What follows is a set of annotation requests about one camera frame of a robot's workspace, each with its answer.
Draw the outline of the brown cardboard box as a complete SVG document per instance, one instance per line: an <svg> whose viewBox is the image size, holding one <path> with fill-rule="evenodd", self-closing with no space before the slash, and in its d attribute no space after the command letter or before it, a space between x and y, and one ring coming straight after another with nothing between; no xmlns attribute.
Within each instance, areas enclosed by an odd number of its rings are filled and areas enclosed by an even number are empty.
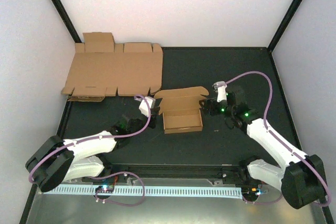
<svg viewBox="0 0 336 224"><path fill-rule="evenodd" d="M200 132L203 129L200 101L209 95L205 87L161 90L159 114L163 116L165 134Z"/></svg>

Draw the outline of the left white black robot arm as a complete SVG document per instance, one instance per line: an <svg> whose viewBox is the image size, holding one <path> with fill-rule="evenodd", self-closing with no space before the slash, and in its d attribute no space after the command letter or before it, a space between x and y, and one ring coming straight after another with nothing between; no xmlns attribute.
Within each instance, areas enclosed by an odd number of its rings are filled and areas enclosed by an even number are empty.
<svg viewBox="0 0 336 224"><path fill-rule="evenodd" d="M159 108L141 105L139 109L139 118L123 116L110 129L98 134L76 139L51 136L25 164L29 182L45 193L64 181L81 177L108 181L113 169L98 156L125 147L132 137L148 127L155 128Z"/></svg>

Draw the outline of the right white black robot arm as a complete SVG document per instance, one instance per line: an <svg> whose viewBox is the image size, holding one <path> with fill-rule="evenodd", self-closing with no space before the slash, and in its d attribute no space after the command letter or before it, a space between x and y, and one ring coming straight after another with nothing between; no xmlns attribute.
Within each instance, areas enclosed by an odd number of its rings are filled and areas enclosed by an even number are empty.
<svg viewBox="0 0 336 224"><path fill-rule="evenodd" d="M243 183L259 180L272 186L294 209L323 199L330 200L324 165L319 156L309 156L290 144L248 106L241 88L228 87L223 81L214 83L213 88L217 97L200 101L201 109L211 116L223 115L228 128L240 129L277 163L271 165L257 157L246 160L238 171Z"/></svg>

